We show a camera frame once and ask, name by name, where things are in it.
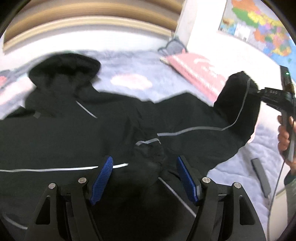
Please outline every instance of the pink pillow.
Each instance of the pink pillow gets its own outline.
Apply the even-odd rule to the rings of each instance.
[[[210,61],[195,53],[182,53],[165,58],[186,80],[215,102],[223,89],[226,78],[214,72]]]

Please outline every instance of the black hooded jacket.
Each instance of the black hooded jacket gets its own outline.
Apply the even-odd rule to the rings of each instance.
[[[99,69],[97,60],[61,54],[29,72],[36,89],[25,108],[0,122],[0,169],[98,166],[110,155],[114,165],[128,166],[113,170],[92,208],[104,240],[186,240],[194,217],[159,177],[196,211],[172,174],[177,157],[184,155],[206,176],[235,155],[254,132],[260,100],[250,92],[256,84],[241,72],[228,79],[214,107],[188,93],[154,104],[97,92],[91,82]],[[234,122],[224,131],[182,132]],[[49,183],[69,184],[86,173],[0,172],[1,212],[26,226]],[[4,224],[16,240],[24,238],[25,230]]]

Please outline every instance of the silver screw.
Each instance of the silver screw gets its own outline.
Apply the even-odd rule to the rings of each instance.
[[[49,188],[49,189],[54,189],[54,188],[55,188],[55,183],[51,183],[51,184],[49,184],[49,185],[48,185],[48,188]]]
[[[78,180],[79,183],[85,183],[86,182],[86,178],[85,177],[81,177]]]
[[[234,183],[234,186],[235,186],[236,188],[241,188],[241,187],[242,187],[242,185],[241,185],[240,183]]]
[[[202,181],[203,181],[204,183],[209,183],[209,182],[211,181],[211,179],[208,178],[208,177],[204,177],[204,178],[202,179]]]

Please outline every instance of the blue gripper pad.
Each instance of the blue gripper pad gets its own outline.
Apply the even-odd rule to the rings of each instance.
[[[104,189],[110,178],[112,170],[113,170],[113,159],[112,157],[109,156],[102,170],[100,171],[99,175],[97,176],[96,180],[92,185],[91,197],[89,199],[92,206],[95,205],[96,202],[98,202],[101,199]]]
[[[181,157],[178,157],[177,159],[177,171],[186,191],[188,199],[191,202],[193,202],[193,204],[196,204],[199,200],[200,193],[197,193],[196,183],[193,181]]]

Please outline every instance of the map poster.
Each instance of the map poster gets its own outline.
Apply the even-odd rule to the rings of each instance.
[[[289,68],[296,81],[296,45],[274,12],[261,0],[227,0],[219,30],[259,49]]]

